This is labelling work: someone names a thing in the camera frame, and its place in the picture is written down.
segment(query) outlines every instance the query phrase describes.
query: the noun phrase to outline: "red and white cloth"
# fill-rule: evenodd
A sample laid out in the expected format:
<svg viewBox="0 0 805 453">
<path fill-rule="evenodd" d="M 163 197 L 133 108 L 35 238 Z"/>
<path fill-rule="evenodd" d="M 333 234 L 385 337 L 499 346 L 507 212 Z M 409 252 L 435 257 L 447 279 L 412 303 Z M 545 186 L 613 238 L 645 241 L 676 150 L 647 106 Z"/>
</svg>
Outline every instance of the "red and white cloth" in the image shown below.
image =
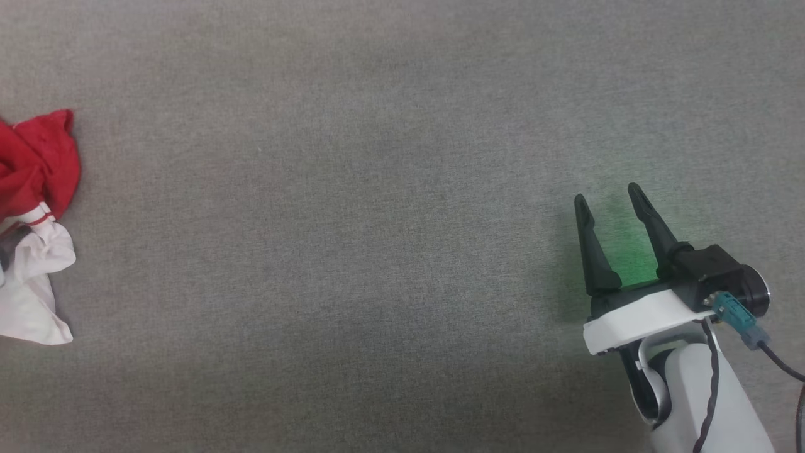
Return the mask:
<svg viewBox="0 0 805 453">
<path fill-rule="evenodd" d="M 55 315 L 47 278 L 76 260 L 70 234 L 56 223 L 81 174 L 71 129 L 70 110 L 13 127 L 0 122 L 0 239 L 23 225 L 31 228 L 0 278 L 0 335 L 42 344 L 72 341 Z"/>
</svg>

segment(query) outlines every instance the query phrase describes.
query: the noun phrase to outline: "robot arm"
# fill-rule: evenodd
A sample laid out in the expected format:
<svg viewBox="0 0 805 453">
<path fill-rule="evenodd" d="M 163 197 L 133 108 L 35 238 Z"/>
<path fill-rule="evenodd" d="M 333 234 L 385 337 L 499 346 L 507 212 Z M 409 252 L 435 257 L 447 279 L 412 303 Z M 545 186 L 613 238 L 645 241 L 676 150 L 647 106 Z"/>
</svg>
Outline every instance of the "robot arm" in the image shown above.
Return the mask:
<svg viewBox="0 0 805 453">
<path fill-rule="evenodd" d="M 584 324 L 590 353 L 620 355 L 658 453 L 774 451 L 709 329 L 719 319 L 713 302 L 721 293 L 734 295 L 752 320 L 765 314 L 765 281 L 717 245 L 695 250 L 677 241 L 638 185 L 629 186 L 629 195 L 658 263 L 657 280 L 629 287 L 621 287 L 607 262 L 587 202 L 576 197 L 584 281 L 592 298 Z"/>
</svg>

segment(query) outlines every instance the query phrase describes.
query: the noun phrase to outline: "black cable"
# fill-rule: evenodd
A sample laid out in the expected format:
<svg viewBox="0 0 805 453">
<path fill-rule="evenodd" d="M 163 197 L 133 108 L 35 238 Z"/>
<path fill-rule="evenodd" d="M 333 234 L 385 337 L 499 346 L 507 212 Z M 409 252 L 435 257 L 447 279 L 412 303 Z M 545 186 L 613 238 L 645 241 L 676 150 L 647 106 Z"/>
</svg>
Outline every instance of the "black cable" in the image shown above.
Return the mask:
<svg viewBox="0 0 805 453">
<path fill-rule="evenodd" d="M 803 422 L 805 422 L 805 385 L 803 385 L 802 392 L 799 392 L 799 403 L 797 404 L 797 421 L 796 421 L 796 439 L 797 439 L 797 453 L 805 451 L 805 438 L 803 438 Z"/>
<path fill-rule="evenodd" d="M 788 373 L 788 376 L 791 376 L 794 379 L 799 380 L 801 382 L 805 382 L 805 374 L 797 372 L 793 368 L 786 365 L 785 362 L 783 362 L 782 360 L 780 360 L 779 357 L 777 357 L 777 354 L 774 354 L 774 351 L 771 350 L 771 348 L 769 347 L 768 344 L 766 344 L 765 341 L 759 341 L 758 347 L 760 347 L 763 350 L 763 352 L 765 352 L 766 355 L 769 356 L 769 358 L 771 359 L 772 362 L 774 362 L 775 365 L 780 367 L 780 369 L 783 370 L 784 372 Z"/>
<path fill-rule="evenodd" d="M 805 382 L 805 374 L 801 372 L 797 372 L 793 368 L 789 367 L 788 364 L 782 361 L 777 354 L 774 354 L 774 351 L 771 350 L 768 344 L 764 341 L 758 342 L 758 347 L 760 347 L 766 355 L 769 356 L 772 362 L 775 365 L 780 367 L 781 370 L 786 372 L 788 376 L 793 377 L 796 380 L 800 380 Z M 803 439 L 803 411 L 805 411 L 805 385 L 803 385 L 802 392 L 799 393 L 799 403 L 797 404 L 797 415 L 796 415 L 796 442 L 797 442 L 797 453 L 803 453 L 805 451 L 805 439 Z"/>
<path fill-rule="evenodd" d="M 710 399 L 707 401 L 707 415 L 704 416 L 702 422 L 702 429 L 699 433 L 699 438 L 693 444 L 693 453 L 700 453 L 704 446 L 704 441 L 707 440 L 707 434 L 710 432 L 710 425 L 712 424 L 712 417 L 716 413 L 716 400 L 718 399 L 718 350 L 716 349 L 716 340 L 712 337 L 710 331 L 710 323 L 707 320 L 702 322 L 702 328 L 707 335 L 707 345 L 710 346 L 710 364 L 712 366 L 712 377 L 710 378 Z"/>
</svg>

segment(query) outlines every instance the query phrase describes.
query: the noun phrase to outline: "gray fabric surface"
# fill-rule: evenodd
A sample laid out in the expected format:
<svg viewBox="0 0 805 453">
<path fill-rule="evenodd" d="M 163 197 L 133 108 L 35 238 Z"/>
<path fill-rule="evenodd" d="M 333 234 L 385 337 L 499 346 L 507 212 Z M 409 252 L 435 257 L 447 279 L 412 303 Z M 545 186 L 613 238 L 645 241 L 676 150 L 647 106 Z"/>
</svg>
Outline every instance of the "gray fabric surface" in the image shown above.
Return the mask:
<svg viewBox="0 0 805 453">
<path fill-rule="evenodd" d="M 0 115 L 73 108 L 84 171 L 76 340 L 0 339 L 2 451 L 645 451 L 572 213 L 649 268 L 630 181 L 805 368 L 805 3 L 0 11 Z M 717 332 L 793 451 L 798 385 Z"/>
</svg>

